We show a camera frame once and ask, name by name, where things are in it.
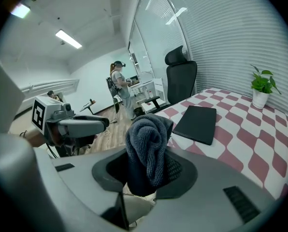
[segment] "gray towel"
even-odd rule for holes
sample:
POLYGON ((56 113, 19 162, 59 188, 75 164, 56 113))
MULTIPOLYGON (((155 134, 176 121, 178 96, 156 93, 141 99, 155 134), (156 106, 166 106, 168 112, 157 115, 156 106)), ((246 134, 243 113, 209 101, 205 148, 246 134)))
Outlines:
POLYGON ((127 131, 128 186, 133 194, 145 196, 162 186, 165 149, 172 129, 173 121, 147 114, 137 117, 127 131))

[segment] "checkered tablecloth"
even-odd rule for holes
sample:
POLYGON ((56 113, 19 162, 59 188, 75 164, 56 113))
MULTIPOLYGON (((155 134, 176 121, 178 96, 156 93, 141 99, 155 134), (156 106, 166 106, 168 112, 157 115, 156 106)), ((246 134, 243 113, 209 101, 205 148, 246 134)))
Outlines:
POLYGON ((212 145, 173 133, 168 145, 223 161, 277 199, 288 192, 288 116, 268 106, 257 109, 251 101, 210 88, 157 115, 171 119, 176 126, 190 105, 216 108, 212 145))

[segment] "light blue pants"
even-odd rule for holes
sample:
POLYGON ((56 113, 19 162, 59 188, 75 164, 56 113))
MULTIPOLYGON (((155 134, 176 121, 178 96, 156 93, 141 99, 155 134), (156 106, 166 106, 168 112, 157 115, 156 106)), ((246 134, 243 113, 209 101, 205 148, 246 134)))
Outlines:
POLYGON ((131 119, 134 116, 134 106, 132 102, 132 98, 127 88, 122 88, 119 90, 119 96, 124 104, 126 109, 126 113, 128 117, 131 119))

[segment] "trash can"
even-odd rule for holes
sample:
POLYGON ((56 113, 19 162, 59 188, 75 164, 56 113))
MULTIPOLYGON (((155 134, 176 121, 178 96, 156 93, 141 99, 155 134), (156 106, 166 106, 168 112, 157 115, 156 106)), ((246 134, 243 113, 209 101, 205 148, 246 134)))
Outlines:
POLYGON ((145 112, 143 111, 143 109, 141 107, 138 107, 136 109, 134 109, 134 114, 136 115, 136 117, 144 115, 145 112))

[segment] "black laptop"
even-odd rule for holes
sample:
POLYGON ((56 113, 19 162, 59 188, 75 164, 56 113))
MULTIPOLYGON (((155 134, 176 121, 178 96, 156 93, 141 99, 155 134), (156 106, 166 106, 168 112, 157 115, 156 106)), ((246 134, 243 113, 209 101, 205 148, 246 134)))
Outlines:
POLYGON ((174 134, 211 145, 215 133, 216 109, 189 106, 173 130, 174 134))

